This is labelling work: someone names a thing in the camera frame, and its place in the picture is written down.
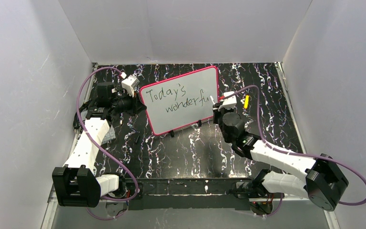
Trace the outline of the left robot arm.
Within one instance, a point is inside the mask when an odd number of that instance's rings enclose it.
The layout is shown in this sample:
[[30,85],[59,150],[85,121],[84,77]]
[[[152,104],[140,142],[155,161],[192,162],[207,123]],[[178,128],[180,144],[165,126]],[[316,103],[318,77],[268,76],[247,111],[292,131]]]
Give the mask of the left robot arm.
[[96,207],[99,200],[112,194],[113,198],[125,200],[125,179],[120,173],[93,174],[100,145],[109,132],[113,119],[126,112],[136,115],[146,110],[139,99],[136,83],[122,83],[117,88],[111,82],[99,83],[93,99],[84,103],[87,111],[83,129],[73,152],[62,167],[52,173],[53,184],[60,206]]

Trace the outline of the pink framed whiteboard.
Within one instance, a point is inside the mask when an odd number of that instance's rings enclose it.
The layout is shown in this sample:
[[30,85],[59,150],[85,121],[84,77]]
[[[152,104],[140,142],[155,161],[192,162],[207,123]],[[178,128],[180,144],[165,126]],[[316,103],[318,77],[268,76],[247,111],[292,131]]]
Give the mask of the pink framed whiteboard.
[[143,86],[139,94],[147,106],[146,114],[152,133],[170,130],[213,116],[213,103],[219,101],[218,69],[200,70]]

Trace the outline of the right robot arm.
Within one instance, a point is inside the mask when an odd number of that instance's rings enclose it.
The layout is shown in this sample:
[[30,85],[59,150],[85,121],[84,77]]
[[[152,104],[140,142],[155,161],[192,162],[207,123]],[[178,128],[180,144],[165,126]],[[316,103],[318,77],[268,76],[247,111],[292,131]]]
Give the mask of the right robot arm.
[[335,210],[349,182],[330,156],[308,158],[305,154],[286,153],[268,145],[260,136],[247,132],[240,115],[222,103],[213,105],[213,122],[237,155],[283,171],[280,174],[262,170],[249,184],[251,192],[296,195],[323,210]]

